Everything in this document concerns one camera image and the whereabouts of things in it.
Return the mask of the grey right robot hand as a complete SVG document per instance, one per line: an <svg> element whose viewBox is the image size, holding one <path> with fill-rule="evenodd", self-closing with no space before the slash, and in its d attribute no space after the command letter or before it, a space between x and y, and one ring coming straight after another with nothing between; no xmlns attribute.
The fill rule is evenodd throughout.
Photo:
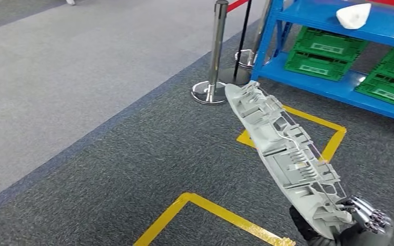
<svg viewBox="0 0 394 246"><path fill-rule="evenodd" d="M338 201L338 204L352 215L355 224L334 235L334 239L317 233L294 206L289 208L292 221L308 245L390 245L394 222L386 213L354 195Z"/></svg>

